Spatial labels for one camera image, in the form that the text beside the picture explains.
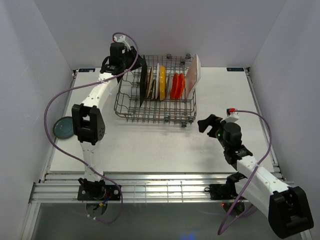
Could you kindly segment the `woven bamboo round plate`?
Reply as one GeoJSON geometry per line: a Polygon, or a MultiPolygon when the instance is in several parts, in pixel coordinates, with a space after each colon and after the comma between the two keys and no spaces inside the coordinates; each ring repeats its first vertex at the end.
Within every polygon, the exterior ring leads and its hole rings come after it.
{"type": "Polygon", "coordinates": [[[151,84],[153,80],[153,70],[154,70],[154,67],[152,66],[147,76],[148,78],[147,78],[146,95],[145,95],[146,98],[148,98],[150,95],[150,89],[151,89],[151,84]]]}

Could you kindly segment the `white plate green rim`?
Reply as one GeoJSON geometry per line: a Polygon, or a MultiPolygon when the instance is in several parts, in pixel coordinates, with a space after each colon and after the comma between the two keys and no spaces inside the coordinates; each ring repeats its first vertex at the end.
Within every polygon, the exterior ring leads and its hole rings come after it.
{"type": "Polygon", "coordinates": [[[155,100],[157,100],[159,97],[159,84],[160,84],[160,64],[157,63],[156,79],[155,79],[155,92],[154,92],[154,99],[155,100]]]}

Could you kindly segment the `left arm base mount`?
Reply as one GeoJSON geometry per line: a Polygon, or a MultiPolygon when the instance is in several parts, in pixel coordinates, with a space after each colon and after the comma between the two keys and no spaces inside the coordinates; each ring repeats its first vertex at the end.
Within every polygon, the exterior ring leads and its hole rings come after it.
{"type": "Polygon", "coordinates": [[[98,188],[80,186],[77,193],[78,201],[120,201],[121,194],[115,185],[104,185],[98,188]]]}

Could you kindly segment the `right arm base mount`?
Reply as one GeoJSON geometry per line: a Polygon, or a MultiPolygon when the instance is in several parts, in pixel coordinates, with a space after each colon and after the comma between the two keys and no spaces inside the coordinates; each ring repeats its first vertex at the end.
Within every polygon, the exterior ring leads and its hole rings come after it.
{"type": "Polygon", "coordinates": [[[209,193],[210,200],[234,200],[238,196],[235,188],[228,184],[209,184],[204,192],[209,193]]]}

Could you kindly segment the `yellow dotted scalloped plate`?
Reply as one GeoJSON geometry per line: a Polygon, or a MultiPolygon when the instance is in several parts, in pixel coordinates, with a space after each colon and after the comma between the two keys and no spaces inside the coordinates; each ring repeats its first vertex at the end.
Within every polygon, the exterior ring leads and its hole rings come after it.
{"type": "Polygon", "coordinates": [[[166,97],[166,69],[163,65],[159,67],[159,100],[166,97]]]}

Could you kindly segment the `white rectangular plate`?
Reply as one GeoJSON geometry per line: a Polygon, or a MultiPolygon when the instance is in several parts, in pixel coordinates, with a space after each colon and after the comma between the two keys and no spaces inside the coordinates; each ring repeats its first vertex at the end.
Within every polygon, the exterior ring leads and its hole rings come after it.
{"type": "Polygon", "coordinates": [[[185,99],[189,98],[189,95],[196,88],[197,83],[201,79],[201,62],[197,54],[194,55],[193,60],[188,68],[188,71],[184,77],[185,80],[185,99]]]}

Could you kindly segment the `teal square brown-rimmed plate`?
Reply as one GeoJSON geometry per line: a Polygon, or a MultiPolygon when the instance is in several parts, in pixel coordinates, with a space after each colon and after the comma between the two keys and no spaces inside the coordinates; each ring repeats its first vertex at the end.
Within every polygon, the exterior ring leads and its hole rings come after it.
{"type": "Polygon", "coordinates": [[[140,107],[142,106],[143,101],[145,100],[145,97],[146,97],[147,71],[148,71],[148,66],[147,66],[145,55],[143,55],[143,58],[141,60],[141,73],[140,73],[140,81],[139,81],[139,106],[140,107]]]}

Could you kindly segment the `speckled beige small plate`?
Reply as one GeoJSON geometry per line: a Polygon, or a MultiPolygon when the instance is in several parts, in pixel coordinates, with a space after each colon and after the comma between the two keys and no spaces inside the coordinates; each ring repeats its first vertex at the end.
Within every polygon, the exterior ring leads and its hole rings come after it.
{"type": "Polygon", "coordinates": [[[154,79],[152,82],[151,100],[155,99],[155,97],[156,97],[156,87],[157,87],[157,80],[154,79]]]}

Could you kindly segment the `orange round plate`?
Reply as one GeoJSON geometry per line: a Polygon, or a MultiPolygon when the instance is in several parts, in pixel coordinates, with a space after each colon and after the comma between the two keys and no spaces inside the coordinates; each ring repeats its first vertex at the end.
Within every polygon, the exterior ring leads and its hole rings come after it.
{"type": "Polygon", "coordinates": [[[175,73],[172,79],[172,86],[170,92],[170,98],[175,99],[177,88],[178,88],[179,74],[175,73]]]}
{"type": "Polygon", "coordinates": [[[179,88],[178,98],[180,99],[185,89],[185,75],[183,73],[179,74],[179,80],[180,80],[180,88],[179,88]]]}

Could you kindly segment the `dark teal round plate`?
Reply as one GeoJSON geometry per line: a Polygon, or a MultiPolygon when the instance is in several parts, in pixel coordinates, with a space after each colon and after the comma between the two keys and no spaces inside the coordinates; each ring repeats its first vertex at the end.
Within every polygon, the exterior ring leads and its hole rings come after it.
{"type": "Polygon", "coordinates": [[[55,122],[52,132],[57,139],[65,140],[74,135],[73,119],[71,116],[65,116],[55,122]]]}

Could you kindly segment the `light blue scalloped plate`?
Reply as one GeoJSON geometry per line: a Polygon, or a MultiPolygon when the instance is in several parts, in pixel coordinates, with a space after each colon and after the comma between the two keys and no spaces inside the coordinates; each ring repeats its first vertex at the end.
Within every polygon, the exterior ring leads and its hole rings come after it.
{"type": "Polygon", "coordinates": [[[166,98],[170,98],[171,90],[172,90],[172,81],[173,78],[171,76],[171,73],[168,74],[167,82],[166,82],[166,98]]]}

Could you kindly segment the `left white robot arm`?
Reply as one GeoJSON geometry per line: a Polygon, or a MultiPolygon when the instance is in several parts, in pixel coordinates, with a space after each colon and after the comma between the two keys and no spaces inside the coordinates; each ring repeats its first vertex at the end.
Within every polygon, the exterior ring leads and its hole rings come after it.
{"type": "Polygon", "coordinates": [[[133,69],[141,66],[135,60],[136,56],[137,51],[126,41],[111,43],[110,55],[102,62],[97,85],[80,104],[74,104],[71,108],[73,132],[82,148],[83,161],[86,162],[84,176],[78,181],[95,200],[106,195],[101,160],[95,156],[106,130],[101,110],[121,80],[120,74],[131,66],[133,69]]]}

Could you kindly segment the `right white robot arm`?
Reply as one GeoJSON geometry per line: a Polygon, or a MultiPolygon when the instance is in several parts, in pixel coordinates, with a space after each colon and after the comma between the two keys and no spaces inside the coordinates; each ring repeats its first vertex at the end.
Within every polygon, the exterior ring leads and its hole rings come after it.
{"type": "Polygon", "coordinates": [[[239,113],[229,108],[226,118],[211,114],[197,122],[201,133],[211,127],[207,135],[219,141],[225,160],[236,170],[215,194],[228,195],[235,202],[247,199],[266,216],[281,239],[312,229],[314,220],[305,191],[279,180],[243,145],[241,127],[236,124],[239,113]]]}

